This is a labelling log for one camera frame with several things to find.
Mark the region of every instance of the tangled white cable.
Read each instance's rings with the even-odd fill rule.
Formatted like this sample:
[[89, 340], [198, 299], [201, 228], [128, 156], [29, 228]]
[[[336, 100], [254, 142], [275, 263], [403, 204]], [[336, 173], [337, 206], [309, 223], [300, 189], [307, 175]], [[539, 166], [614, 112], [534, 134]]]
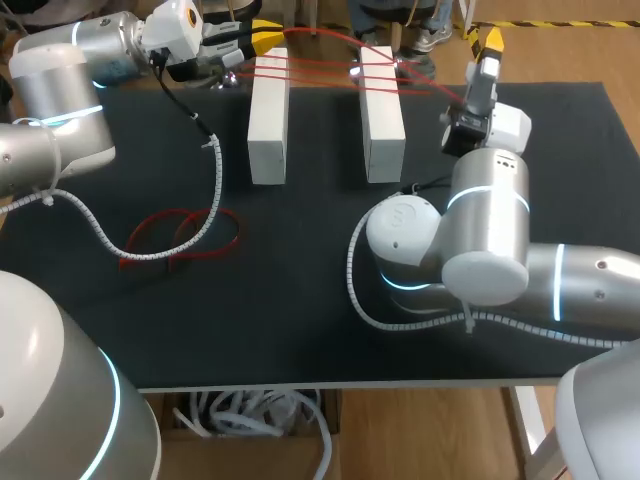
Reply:
[[[401, 195], [401, 192], [394, 193], [390, 197], [387, 197], [385, 200], [389, 198], [393, 198], [395, 196]], [[379, 330], [384, 330], [387, 332], [407, 332], [407, 331], [415, 331], [415, 330], [425, 330], [428, 328], [439, 327], [441, 325], [447, 325], [453, 322], [461, 322], [468, 320], [466, 318], [464, 312], [462, 313], [453, 313], [450, 315], [444, 315], [438, 318], [432, 318], [429, 320], [423, 320], [421, 322], [414, 323], [383, 323], [373, 319], [371, 316], [364, 311], [360, 302], [358, 301], [358, 297], [356, 296], [355, 287], [353, 285], [353, 257], [355, 255], [356, 243], [358, 241], [358, 237], [360, 236], [360, 232], [362, 227], [367, 223], [371, 212], [375, 210], [375, 208], [380, 205], [382, 202], [374, 205], [364, 216], [360, 219], [358, 224], [356, 225], [355, 230], [353, 231], [353, 235], [351, 235], [351, 240], [349, 242], [349, 250], [347, 252], [347, 290], [349, 292], [349, 298], [351, 299], [351, 304], [353, 308], [358, 312], [360, 318], [362, 318], [365, 322], [371, 325], [374, 328]], [[581, 337], [577, 335], [569, 335], [567, 333], [558, 332], [556, 330], [550, 330], [546, 328], [539, 328], [529, 325], [524, 322], [520, 322], [518, 320], [514, 320], [509, 317], [505, 317], [503, 315], [497, 315], [489, 312], [483, 312], [480, 310], [474, 310], [471, 313], [471, 318], [473, 320], [487, 320], [491, 322], [496, 322], [501, 325], [505, 325], [507, 327], [516, 328], [518, 330], [522, 330], [523, 332], [530, 333], [532, 335], [538, 335], [540, 337], [549, 338], [551, 340], [557, 340], [565, 343], [572, 343], [575, 345], [583, 345], [586, 347], [594, 347], [594, 348], [605, 348], [612, 349], [617, 348], [624, 345], [625, 341], [619, 340], [602, 340], [597, 338], [589, 338], [589, 337]]]
[[187, 248], [192, 247], [196, 242], [198, 242], [204, 236], [204, 234], [207, 233], [207, 230], [209, 230], [209, 227], [211, 226], [211, 223], [213, 222], [213, 219], [215, 218], [216, 213], [218, 211], [218, 205], [220, 204], [220, 196], [222, 194], [222, 151], [220, 149], [220, 142], [218, 141], [218, 137], [216, 137], [215, 135], [211, 135], [209, 143], [202, 146], [202, 148], [208, 148], [208, 147], [213, 147], [215, 162], [216, 162], [216, 183], [215, 183], [214, 193], [213, 193], [213, 203], [211, 205], [211, 210], [209, 211], [209, 215], [207, 216], [207, 219], [202, 225], [202, 228], [200, 228], [198, 233], [196, 233], [190, 240], [186, 241], [182, 245], [178, 245], [177, 247], [171, 248], [169, 250], [165, 250], [164, 252], [137, 254], [137, 253], [125, 252], [124, 250], [119, 249], [111, 242], [111, 240], [109, 240], [107, 235], [104, 233], [104, 230], [98, 223], [98, 220], [96, 220], [96, 217], [93, 215], [93, 213], [91, 213], [91, 210], [89, 210], [89, 208], [82, 202], [82, 200], [80, 200], [78, 197], [76, 197], [72, 193], [69, 193], [65, 190], [60, 190], [57, 188], [53, 188], [52, 190], [50, 189], [45, 193], [36, 192], [36, 193], [32, 193], [31, 195], [27, 195], [26, 197], [22, 197], [21, 199], [16, 200], [15, 202], [0, 208], [0, 215], [9, 213], [17, 208], [23, 207], [24, 205], [28, 205], [29, 203], [34, 202], [35, 200], [44, 198], [46, 195], [57, 195], [59, 197], [67, 199], [75, 207], [77, 207], [78, 210], [80, 210], [80, 212], [85, 216], [85, 218], [89, 222], [89, 225], [91, 225], [91, 228], [93, 228], [100, 242], [102, 242], [102, 244], [107, 248], [107, 250], [109, 250], [114, 255], [117, 255], [120, 258], [126, 258], [128, 260], [137, 260], [137, 261], [158, 260], [161, 258], [167, 258], [167, 257], [170, 257], [171, 255], [175, 255], [176, 253], [180, 253], [186, 250]]
[[[282, 437], [290, 433], [295, 419], [301, 412], [301, 406], [306, 406], [312, 413], [313, 419], [318, 420], [324, 450], [322, 459], [314, 475], [314, 480], [321, 480], [329, 469], [331, 463], [332, 442], [329, 426], [320, 408], [320, 392], [316, 390], [317, 400], [314, 402], [309, 397], [295, 390], [289, 391], [231, 391], [222, 392], [211, 402], [208, 408], [209, 423], [215, 431], [209, 431], [202, 425], [202, 418], [207, 413], [208, 392], [193, 392], [189, 396], [189, 414], [187, 418], [179, 409], [174, 408], [173, 413], [189, 429], [202, 438], [211, 437], [237, 437], [237, 436], [272, 436]], [[222, 405], [229, 400], [229, 406], [222, 410]], [[274, 415], [274, 407], [286, 406], [285, 415]], [[271, 413], [271, 422], [265, 421], [265, 414]]]

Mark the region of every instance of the white block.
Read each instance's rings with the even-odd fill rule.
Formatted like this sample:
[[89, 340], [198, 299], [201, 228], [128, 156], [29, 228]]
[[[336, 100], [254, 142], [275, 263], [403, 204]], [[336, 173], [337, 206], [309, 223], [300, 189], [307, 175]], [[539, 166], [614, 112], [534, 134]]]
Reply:
[[[288, 56], [286, 48], [273, 48], [269, 54]], [[287, 60], [258, 57], [255, 73], [288, 78], [284, 70], [260, 68], [287, 68], [287, 64]], [[247, 134], [251, 178], [256, 185], [282, 185], [285, 182], [288, 118], [289, 80], [256, 77]]]
[[[392, 57], [391, 47], [376, 47]], [[390, 63], [369, 48], [360, 50], [362, 63]], [[367, 88], [397, 90], [393, 65], [363, 65], [363, 77], [391, 78], [394, 81], [361, 78]], [[404, 158], [404, 122], [397, 93], [362, 90], [360, 92], [364, 161], [369, 183], [399, 182]]]

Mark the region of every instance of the yellow black tape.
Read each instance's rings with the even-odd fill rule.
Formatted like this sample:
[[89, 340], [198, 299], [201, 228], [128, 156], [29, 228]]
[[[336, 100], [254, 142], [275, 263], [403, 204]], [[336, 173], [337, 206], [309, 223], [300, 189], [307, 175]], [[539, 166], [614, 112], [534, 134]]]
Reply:
[[474, 22], [474, 27], [525, 27], [525, 28], [558, 28], [558, 27], [610, 27], [640, 28], [638, 20], [576, 20], [571, 22], [539, 22], [536, 20], [516, 20], [497, 22]]
[[478, 35], [479, 29], [478, 27], [471, 27], [469, 30], [467, 30], [467, 41], [469, 42], [469, 45], [471, 46], [471, 53], [473, 54], [473, 58], [478, 58], [478, 55], [480, 55], [480, 51], [482, 50], [482, 47], [480, 46], [480, 36]]

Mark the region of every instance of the shoe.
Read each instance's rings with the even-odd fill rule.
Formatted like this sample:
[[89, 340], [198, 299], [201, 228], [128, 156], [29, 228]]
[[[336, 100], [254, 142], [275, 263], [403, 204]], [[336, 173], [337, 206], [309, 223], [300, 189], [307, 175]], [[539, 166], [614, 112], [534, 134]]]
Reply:
[[[430, 80], [436, 79], [436, 65], [428, 53], [421, 52], [420, 54], [416, 54], [416, 52], [405, 47], [400, 49], [396, 54], [396, 60], [399, 62], [407, 62], [412, 70], [426, 76]], [[405, 78], [420, 80], [418, 75], [405, 71], [404, 69], [399, 69], [399, 73]]]
[[[363, 33], [360, 38], [358, 38], [357, 36], [354, 35], [354, 37], [356, 37], [356, 39], [360, 40], [362, 43], [364, 43], [365, 45], [370, 45], [372, 47], [377, 47], [378, 46], [378, 39], [376, 37], [376, 32], [367, 32], [367, 33]], [[355, 43], [348, 43], [349, 48], [351, 48], [351, 50], [353, 51], [353, 53], [355, 53], [356, 58], [360, 58], [360, 47], [358, 45], [356, 45]]]
[[421, 53], [429, 53], [439, 44], [444, 43], [453, 35], [453, 25], [447, 22], [444, 27], [431, 33], [428, 29], [420, 29], [420, 36], [413, 44], [413, 50]]

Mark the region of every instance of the black mat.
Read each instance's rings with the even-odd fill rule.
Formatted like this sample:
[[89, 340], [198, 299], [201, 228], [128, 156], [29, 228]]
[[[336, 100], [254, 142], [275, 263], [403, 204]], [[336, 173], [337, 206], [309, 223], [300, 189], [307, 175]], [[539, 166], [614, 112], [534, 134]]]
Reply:
[[[213, 160], [194, 125], [157, 91], [102, 95], [117, 159], [63, 187], [87, 203], [111, 239], [124, 245], [144, 217], [163, 209], [208, 207]], [[533, 119], [524, 155], [532, 241], [640, 253], [640, 162], [603, 87], [502, 85], [499, 95]], [[292, 90], [283, 187], [251, 185], [247, 95], [181, 96], [222, 143], [222, 204], [243, 224], [230, 254], [181, 263], [170, 274], [163, 262], [119, 273], [116, 258], [62, 199], [53, 209], [39, 204], [10, 215], [0, 233], [0, 268], [49, 292], [137, 387], [554, 377], [599, 353], [485, 323], [472, 337], [462, 325], [403, 334], [368, 327], [347, 297], [347, 243], [360, 216], [397, 185], [365, 182], [357, 94]], [[402, 98], [403, 183], [451, 170], [438, 151], [446, 103], [437, 94]], [[427, 193], [438, 207], [446, 196]], [[220, 217], [205, 246], [230, 235]], [[365, 308], [381, 320], [404, 320], [382, 294], [366, 248], [356, 263]]]

